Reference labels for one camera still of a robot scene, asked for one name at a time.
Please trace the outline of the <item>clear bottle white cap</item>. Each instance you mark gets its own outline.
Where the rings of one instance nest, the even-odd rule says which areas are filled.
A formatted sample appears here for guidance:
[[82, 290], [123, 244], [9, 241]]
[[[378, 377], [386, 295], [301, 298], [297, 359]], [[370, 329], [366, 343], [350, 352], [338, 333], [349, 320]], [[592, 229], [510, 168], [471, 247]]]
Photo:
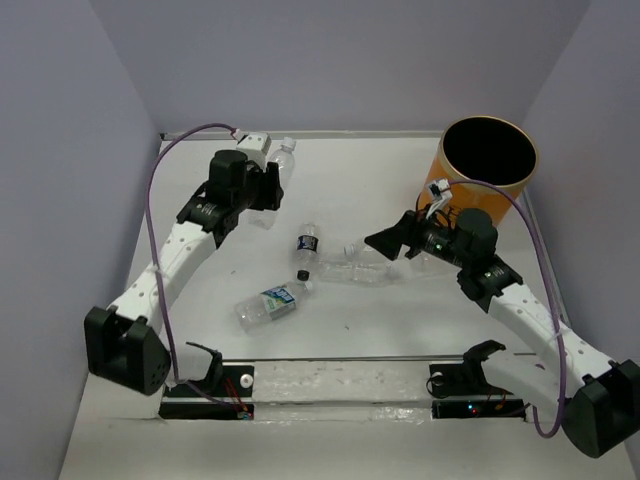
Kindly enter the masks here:
[[[279, 195], [279, 199], [283, 199], [286, 190], [295, 169], [294, 150], [296, 141], [291, 137], [284, 137], [279, 148], [274, 151], [268, 159], [269, 163], [278, 166], [278, 186], [275, 187], [275, 172], [272, 171], [267, 175], [267, 193], [269, 194], [268, 206], [273, 206], [273, 200], [276, 199], [275, 194]], [[278, 217], [279, 210], [264, 209], [250, 210], [248, 221], [250, 225], [269, 230], [271, 229]]]

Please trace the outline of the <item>blue label black cap bottle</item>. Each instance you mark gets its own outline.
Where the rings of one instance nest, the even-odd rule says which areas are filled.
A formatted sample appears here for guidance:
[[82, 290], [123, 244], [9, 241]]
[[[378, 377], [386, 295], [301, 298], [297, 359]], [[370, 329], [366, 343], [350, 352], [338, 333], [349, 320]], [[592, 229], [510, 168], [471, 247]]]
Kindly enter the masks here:
[[319, 254], [320, 229], [313, 222], [303, 223], [296, 236], [293, 264], [295, 270], [303, 270], [313, 278], [320, 263]]

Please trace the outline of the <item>green label clear bottle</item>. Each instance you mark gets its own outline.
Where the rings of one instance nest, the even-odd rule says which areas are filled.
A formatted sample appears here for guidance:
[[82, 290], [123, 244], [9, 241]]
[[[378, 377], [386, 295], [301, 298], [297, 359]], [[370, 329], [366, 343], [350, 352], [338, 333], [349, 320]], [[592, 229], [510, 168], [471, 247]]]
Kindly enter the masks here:
[[291, 281], [264, 290], [234, 307], [242, 329], [257, 332], [294, 313], [313, 293], [311, 281]]

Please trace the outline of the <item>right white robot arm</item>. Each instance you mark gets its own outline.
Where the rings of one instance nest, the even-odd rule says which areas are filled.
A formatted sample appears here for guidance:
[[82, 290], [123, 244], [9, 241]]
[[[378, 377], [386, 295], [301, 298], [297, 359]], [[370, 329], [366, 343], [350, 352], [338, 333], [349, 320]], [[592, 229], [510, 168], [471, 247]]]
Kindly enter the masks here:
[[511, 330], [537, 356], [527, 363], [500, 346], [460, 368], [462, 384], [482, 392], [500, 386], [553, 417], [583, 454], [599, 458], [639, 431], [639, 367], [616, 362], [554, 320], [523, 278], [496, 253], [490, 216], [465, 209], [443, 223], [407, 211], [394, 226], [365, 239], [389, 260], [430, 254], [458, 269], [465, 296]]

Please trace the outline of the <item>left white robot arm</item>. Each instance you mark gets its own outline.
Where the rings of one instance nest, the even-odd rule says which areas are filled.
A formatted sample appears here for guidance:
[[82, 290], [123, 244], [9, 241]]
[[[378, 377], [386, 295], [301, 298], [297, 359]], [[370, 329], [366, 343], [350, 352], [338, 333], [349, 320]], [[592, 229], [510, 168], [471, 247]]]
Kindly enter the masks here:
[[178, 353], [165, 319], [193, 274], [222, 245], [246, 210], [279, 209], [279, 166], [260, 166], [238, 150], [220, 150], [208, 179], [176, 216], [164, 244], [150, 243], [152, 260], [108, 307], [84, 319], [91, 374], [145, 396], [174, 382]]

